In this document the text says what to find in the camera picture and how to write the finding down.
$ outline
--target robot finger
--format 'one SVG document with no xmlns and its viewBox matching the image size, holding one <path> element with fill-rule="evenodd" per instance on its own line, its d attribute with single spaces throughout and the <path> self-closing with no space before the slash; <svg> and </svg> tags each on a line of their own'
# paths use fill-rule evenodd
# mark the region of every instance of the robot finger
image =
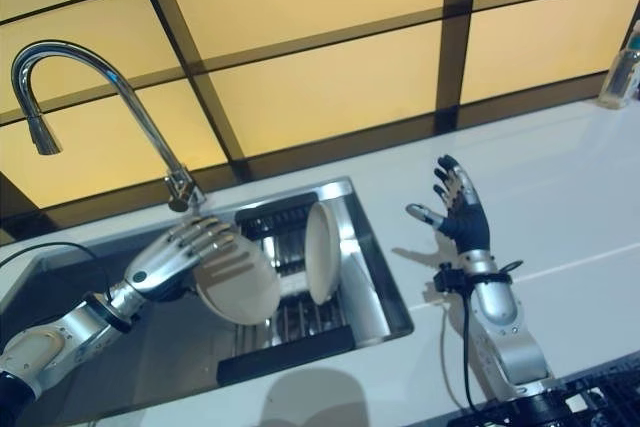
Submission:
<svg viewBox="0 0 640 427">
<path fill-rule="evenodd" d="M 220 234 L 228 231 L 230 228 L 231 225 L 223 222 L 217 222 L 209 226 L 207 229 L 205 229 L 204 232 L 201 232 L 198 237 L 191 241 L 191 247 L 193 248 L 193 251 L 198 252 L 210 243 L 215 242 L 216 238 Z"/>
<path fill-rule="evenodd" d="M 447 206 L 447 208 L 451 207 L 451 200 L 449 198 L 449 195 L 442 187 L 436 184 L 433 186 L 433 191 L 438 194 L 438 196 L 440 196 L 440 199 L 442 199 L 442 202 Z"/>
<path fill-rule="evenodd" d="M 441 169 L 434 169 L 433 173 L 436 174 L 436 177 L 438 177 L 443 184 L 449 180 L 449 176 Z"/>
<path fill-rule="evenodd" d="M 466 200 L 467 204 L 479 204 L 480 198 L 478 197 L 478 193 L 476 192 L 473 182 L 471 182 L 471 179 L 467 175 L 467 172 L 459 165 L 454 167 L 454 172 L 456 177 L 459 179 L 460 191 L 462 192 L 462 196 Z"/>
<path fill-rule="evenodd" d="M 453 170 L 458 164 L 458 161 L 451 157 L 449 154 L 445 154 L 438 159 L 438 165 L 442 167 L 446 172 Z"/>
<path fill-rule="evenodd" d="M 176 225 L 164 234 L 168 242 L 171 242 L 176 236 L 181 235 L 184 231 L 188 230 L 193 224 L 200 222 L 200 217 L 191 217 L 190 219 Z"/>
<path fill-rule="evenodd" d="M 174 235 L 174 239 L 178 241 L 178 245 L 185 246 L 190 244 L 194 239 L 199 237 L 203 232 L 211 226 L 220 223 L 215 217 L 207 217 L 192 224 L 186 230 Z"/>
<path fill-rule="evenodd" d="M 440 214 L 436 214 L 422 204 L 409 204 L 405 207 L 405 210 L 411 217 L 414 217 L 421 222 L 426 222 L 433 226 L 434 229 L 439 229 L 444 221 L 444 217 Z"/>
<path fill-rule="evenodd" d="M 235 236 L 231 233 L 225 233 L 216 236 L 211 242 L 207 243 L 195 254 L 200 260 L 205 260 L 216 253 L 231 252 L 233 250 Z"/>
</svg>

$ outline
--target faucet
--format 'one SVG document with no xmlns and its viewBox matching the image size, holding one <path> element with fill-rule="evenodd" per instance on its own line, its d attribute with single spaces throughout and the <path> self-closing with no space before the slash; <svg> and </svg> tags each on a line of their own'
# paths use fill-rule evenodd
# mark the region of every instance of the faucet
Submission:
<svg viewBox="0 0 640 427">
<path fill-rule="evenodd" d="M 178 161 L 131 85 L 111 64 L 81 45 L 61 40 L 34 42 L 18 53 L 11 66 L 13 91 L 27 119 L 31 140 L 36 144 L 38 153 L 52 155 L 58 154 L 62 150 L 42 116 L 38 101 L 31 90 L 33 67 L 40 60 L 50 56 L 68 57 L 87 64 L 100 72 L 115 87 L 122 100 L 129 107 L 131 114 L 138 121 L 138 125 L 147 134 L 156 151 L 167 164 L 168 171 L 164 182 L 171 194 L 169 207 L 176 212 L 185 212 L 191 206 L 197 211 L 199 204 L 204 201 L 202 191 L 187 168 Z"/>
</svg>

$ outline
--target bottle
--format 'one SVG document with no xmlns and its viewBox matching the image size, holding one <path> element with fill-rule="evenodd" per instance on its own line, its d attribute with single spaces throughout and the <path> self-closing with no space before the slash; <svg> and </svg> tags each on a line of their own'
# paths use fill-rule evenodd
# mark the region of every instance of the bottle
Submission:
<svg viewBox="0 0 640 427">
<path fill-rule="evenodd" d="M 629 41 L 613 60 L 598 96 L 609 109 L 622 109 L 631 101 L 640 83 L 640 20 L 633 26 Z"/>
</svg>

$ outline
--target black robotic glove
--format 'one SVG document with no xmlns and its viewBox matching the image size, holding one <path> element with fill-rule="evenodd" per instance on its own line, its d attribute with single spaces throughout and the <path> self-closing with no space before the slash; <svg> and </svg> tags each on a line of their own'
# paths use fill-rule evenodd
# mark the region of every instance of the black robotic glove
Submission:
<svg viewBox="0 0 640 427">
<path fill-rule="evenodd" d="M 480 198 L 471 179 L 450 155 L 438 159 L 442 169 L 434 173 L 444 184 L 436 184 L 433 190 L 447 207 L 443 217 L 422 204 L 409 204 L 407 212 L 422 222 L 431 225 L 456 243 L 458 254 L 470 250 L 489 250 L 489 223 Z"/>
</svg>

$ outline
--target countertop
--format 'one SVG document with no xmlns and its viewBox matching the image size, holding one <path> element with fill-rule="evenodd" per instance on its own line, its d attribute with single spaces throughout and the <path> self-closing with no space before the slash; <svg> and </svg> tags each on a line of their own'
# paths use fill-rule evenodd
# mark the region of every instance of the countertop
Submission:
<svg viewBox="0 0 640 427">
<path fill-rule="evenodd" d="M 449 303 L 428 289 L 450 248 L 404 212 L 440 208 L 435 161 L 473 179 L 500 264 L 523 259 L 514 291 L 561 377 L 640 348 L 640 102 L 591 101 L 519 116 L 208 195 L 205 210 L 321 182 L 353 181 L 410 310 L 406 337 L 259 379 L 100 420 L 100 427 L 398 426 L 464 404 L 462 341 Z M 157 206 L 0 248 L 5 258 L 51 240 L 91 244 L 178 216 Z M 37 252 L 0 270 L 0 308 Z M 484 398 L 472 376 L 472 395 Z"/>
</svg>

